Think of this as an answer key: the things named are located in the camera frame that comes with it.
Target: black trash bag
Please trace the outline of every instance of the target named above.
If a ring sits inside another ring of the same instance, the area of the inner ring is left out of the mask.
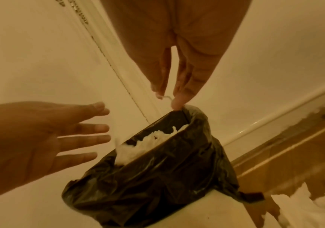
[[[263,200],[243,194],[219,141],[211,136],[207,116],[186,105],[127,140],[136,145],[154,131],[184,130],[126,166],[114,166],[113,150],[76,181],[62,198],[72,209],[91,216],[104,228],[149,226],[216,189],[238,201]]]

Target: skin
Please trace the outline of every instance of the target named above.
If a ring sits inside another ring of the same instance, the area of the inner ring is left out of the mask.
[[[46,175],[97,157],[60,152],[110,141],[105,124],[81,124],[109,114],[104,103],[65,105],[44,102],[0,104],[0,195]]]
[[[250,0],[101,0],[126,52],[165,94],[176,46],[179,68],[172,108],[179,110],[210,78]]]

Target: white tissue paper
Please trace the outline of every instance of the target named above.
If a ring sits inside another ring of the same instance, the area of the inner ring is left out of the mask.
[[[312,201],[306,183],[291,196],[272,195],[280,207],[278,221],[283,228],[325,228],[325,196]],[[264,228],[276,228],[276,223],[266,215]]]
[[[182,126],[178,131],[176,127],[173,127],[173,132],[171,134],[165,134],[162,131],[155,131],[150,135],[143,138],[142,141],[137,141],[136,146],[122,144],[118,145],[116,142],[116,159],[115,165],[124,166],[132,162],[133,160],[139,158],[143,154],[149,152],[151,149],[165,142],[172,136],[176,135],[178,132],[183,131],[187,126]]]

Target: wall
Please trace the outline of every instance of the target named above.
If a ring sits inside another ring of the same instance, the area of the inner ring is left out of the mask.
[[[99,0],[93,1],[113,30]],[[172,95],[177,67],[173,48],[167,95]],[[324,105],[325,97],[315,101],[324,93],[325,1],[253,0],[231,46],[191,104],[208,115],[213,135],[229,145],[227,154],[235,159]],[[310,101],[298,115],[273,121]],[[154,101],[154,105],[161,115],[170,111],[167,101]],[[260,132],[249,142],[238,140],[267,124],[274,129],[266,127],[264,136]]]
[[[147,125],[75,12],[55,0],[0,2],[0,103],[26,100],[74,104],[102,100],[111,114],[89,122],[109,124],[111,134],[122,140]],[[100,227],[69,209],[61,193],[113,148],[108,143],[81,149],[78,152],[97,151],[99,158],[0,196],[0,227]]]

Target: brown floor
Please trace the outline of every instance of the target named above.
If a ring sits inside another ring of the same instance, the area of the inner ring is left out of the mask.
[[[291,195],[306,182],[312,198],[325,193],[325,110],[232,162],[241,191],[263,192],[264,202],[246,205],[258,228],[266,211],[277,217],[272,194]]]

